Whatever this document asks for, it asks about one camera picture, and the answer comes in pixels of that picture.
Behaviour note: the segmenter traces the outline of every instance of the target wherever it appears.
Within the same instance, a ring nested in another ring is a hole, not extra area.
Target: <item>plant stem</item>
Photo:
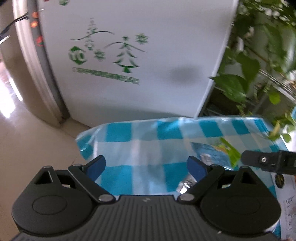
[[[250,46],[245,45],[251,52],[253,52],[257,57],[261,58],[264,62],[268,63],[268,60],[253,50]]]

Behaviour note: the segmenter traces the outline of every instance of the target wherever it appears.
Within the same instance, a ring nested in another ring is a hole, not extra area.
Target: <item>ribbed black surface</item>
[[[237,238],[218,234],[191,205],[177,203],[173,196],[121,196],[111,205],[98,207],[93,217],[77,230],[58,237],[19,234],[13,241],[275,241],[272,234]]]

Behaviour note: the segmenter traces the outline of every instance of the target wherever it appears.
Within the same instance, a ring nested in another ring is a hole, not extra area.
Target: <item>screw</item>
[[[101,202],[111,202],[114,200],[114,197],[110,194],[102,194],[101,196],[99,196],[99,200]]]
[[[186,201],[186,202],[190,202],[192,200],[194,200],[194,196],[190,193],[184,193],[180,195],[180,200],[181,201]]]
[[[266,162],[267,161],[267,158],[266,157],[263,157],[262,159],[261,159],[261,162],[262,163],[264,163],[264,162]]]

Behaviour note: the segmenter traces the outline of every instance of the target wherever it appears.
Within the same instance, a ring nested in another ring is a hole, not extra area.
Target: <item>black cable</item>
[[[8,32],[8,30],[9,30],[9,28],[10,28],[11,25],[13,25],[13,24],[15,24],[16,22],[21,21],[21,20],[23,20],[23,19],[28,19],[28,13],[25,13],[24,15],[22,15],[22,16],[16,18],[16,19],[13,20],[13,21],[12,21],[12,22],[11,22],[6,28],[4,28],[3,31],[0,32],[0,40],[3,39],[3,35],[4,35],[5,33]]]

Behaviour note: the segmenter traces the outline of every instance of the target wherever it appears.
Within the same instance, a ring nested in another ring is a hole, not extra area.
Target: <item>blue plastic packet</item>
[[[230,164],[230,159],[226,153],[217,150],[215,147],[202,143],[191,142],[192,148],[196,153],[196,158],[201,160],[208,166],[218,164],[226,170],[233,170]]]

